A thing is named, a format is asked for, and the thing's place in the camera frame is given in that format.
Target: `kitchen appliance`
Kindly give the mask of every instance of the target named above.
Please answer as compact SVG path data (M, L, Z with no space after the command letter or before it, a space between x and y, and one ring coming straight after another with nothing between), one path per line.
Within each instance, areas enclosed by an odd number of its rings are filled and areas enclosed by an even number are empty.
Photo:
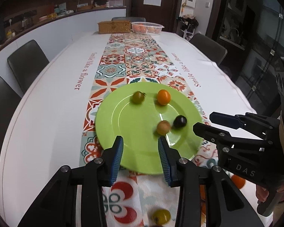
M32 17L24 17L22 20L22 28L25 30L27 28L30 28L33 25L33 19Z

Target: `orange cherry tomato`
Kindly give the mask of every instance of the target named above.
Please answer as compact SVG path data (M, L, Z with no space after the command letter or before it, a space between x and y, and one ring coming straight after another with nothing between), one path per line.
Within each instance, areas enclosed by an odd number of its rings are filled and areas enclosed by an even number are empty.
M238 187L238 189L241 189L243 188L243 186L245 185L246 183L246 180L242 177L239 177L237 175L233 175L231 177L231 180L233 181L233 183Z
M205 202L201 202L201 213L206 215L206 204L205 204Z
M160 103L163 106L167 105L170 102L170 99L171 99L170 93L165 89L160 90L157 94L158 103Z
M201 199L205 200L206 196L205 196L205 186L204 185L200 185L200 195L201 195Z

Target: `person's hand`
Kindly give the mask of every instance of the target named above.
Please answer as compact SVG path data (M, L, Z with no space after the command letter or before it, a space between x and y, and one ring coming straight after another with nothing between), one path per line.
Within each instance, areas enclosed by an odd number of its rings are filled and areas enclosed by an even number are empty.
M277 190L279 193L283 193L282 198L280 201L284 200L284 184ZM261 186L256 185L256 197L258 198L259 201L265 202L267 197L269 195L268 190L262 188Z

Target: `white tablecloth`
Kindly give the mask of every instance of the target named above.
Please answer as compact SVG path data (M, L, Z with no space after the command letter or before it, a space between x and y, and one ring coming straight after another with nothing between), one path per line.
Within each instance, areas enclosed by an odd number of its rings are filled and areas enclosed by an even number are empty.
M60 166L79 166L87 101L109 38L109 34L89 33L66 47L21 100L0 156L0 213L9 226L17 226ZM161 33L153 39L186 79L207 115L213 111L255 113L229 77L189 42L172 33ZM244 130L219 128L233 136L255 138ZM247 182L242 192L256 209L255 185ZM261 216L261 220L268 226L272 217Z

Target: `dining table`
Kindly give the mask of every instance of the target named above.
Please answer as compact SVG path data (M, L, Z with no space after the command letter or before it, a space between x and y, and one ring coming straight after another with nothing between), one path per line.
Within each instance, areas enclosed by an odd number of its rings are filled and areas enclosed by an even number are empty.
M185 39L169 32L89 32L43 69L8 126L0 155L0 214L10 227L18 225L61 166L84 166L101 156L97 110L111 92L135 82L168 85L195 105L203 123L227 130L232 136L257 138L245 130L210 122L212 112L235 115L256 111L217 64ZM211 168L218 161L216 145L203 140L198 152L187 159ZM256 211L255 191L255 184L248 181L241 189ZM168 187L162 174L145 175L121 167L114 185L103 188L103 198L108 227L153 226L150 216L160 208L171 214L164 226L175 225L179 188ZM272 223L273 214L259 217L265 227Z

